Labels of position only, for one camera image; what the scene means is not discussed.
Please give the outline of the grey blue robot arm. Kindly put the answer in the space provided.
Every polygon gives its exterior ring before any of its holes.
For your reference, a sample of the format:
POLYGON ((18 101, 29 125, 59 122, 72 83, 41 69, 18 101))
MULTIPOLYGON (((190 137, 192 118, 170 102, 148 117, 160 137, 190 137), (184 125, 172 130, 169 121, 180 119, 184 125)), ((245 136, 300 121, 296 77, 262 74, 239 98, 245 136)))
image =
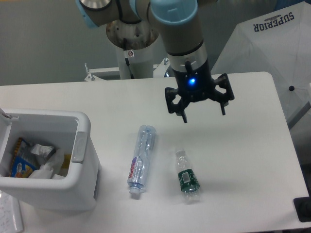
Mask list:
POLYGON ((225 108, 234 94, 226 74, 212 78, 198 8, 205 0, 78 0, 76 5, 90 28, 106 26, 109 40, 125 53, 135 52, 161 36, 177 88, 167 87, 168 112, 185 116, 192 102, 207 99, 225 108))

